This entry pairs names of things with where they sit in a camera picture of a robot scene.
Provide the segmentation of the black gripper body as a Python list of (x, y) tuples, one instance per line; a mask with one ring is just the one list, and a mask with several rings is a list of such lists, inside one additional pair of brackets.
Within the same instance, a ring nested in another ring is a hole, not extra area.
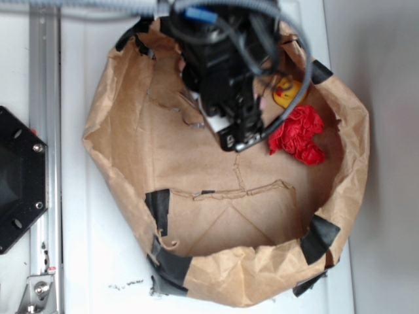
[(183, 80), (224, 151), (241, 152), (268, 135), (253, 81), (278, 70), (276, 19), (178, 21)]

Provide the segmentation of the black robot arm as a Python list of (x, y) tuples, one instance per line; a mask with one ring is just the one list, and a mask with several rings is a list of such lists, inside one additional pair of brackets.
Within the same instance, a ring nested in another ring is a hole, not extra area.
[(180, 46), (181, 78), (220, 147), (241, 152), (265, 139), (253, 83), (278, 70), (278, 19), (220, 1), (171, 9), (160, 30)]

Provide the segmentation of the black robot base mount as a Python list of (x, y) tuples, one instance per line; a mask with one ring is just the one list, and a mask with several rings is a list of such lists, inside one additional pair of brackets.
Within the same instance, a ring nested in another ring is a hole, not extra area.
[(47, 209), (48, 147), (1, 107), (1, 254), (6, 254)]

